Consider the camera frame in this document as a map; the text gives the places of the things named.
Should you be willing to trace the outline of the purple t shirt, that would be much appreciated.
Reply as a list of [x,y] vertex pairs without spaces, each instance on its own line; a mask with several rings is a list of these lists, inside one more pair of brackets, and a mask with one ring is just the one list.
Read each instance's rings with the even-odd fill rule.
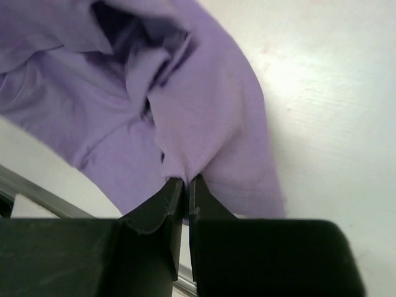
[[196,1],[2,1],[1,116],[121,213],[201,174],[232,213],[285,214],[257,77]]

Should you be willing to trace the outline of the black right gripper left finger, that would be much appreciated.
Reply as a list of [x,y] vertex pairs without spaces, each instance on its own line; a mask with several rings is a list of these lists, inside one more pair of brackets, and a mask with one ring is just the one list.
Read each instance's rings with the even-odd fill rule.
[[2,296],[171,296],[183,182],[119,219],[1,220]]

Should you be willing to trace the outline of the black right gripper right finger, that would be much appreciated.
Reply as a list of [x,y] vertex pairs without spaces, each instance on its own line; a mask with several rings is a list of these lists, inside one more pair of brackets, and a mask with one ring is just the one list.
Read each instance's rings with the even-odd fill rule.
[[334,223],[242,219],[189,186],[189,246],[199,296],[364,296],[349,242]]

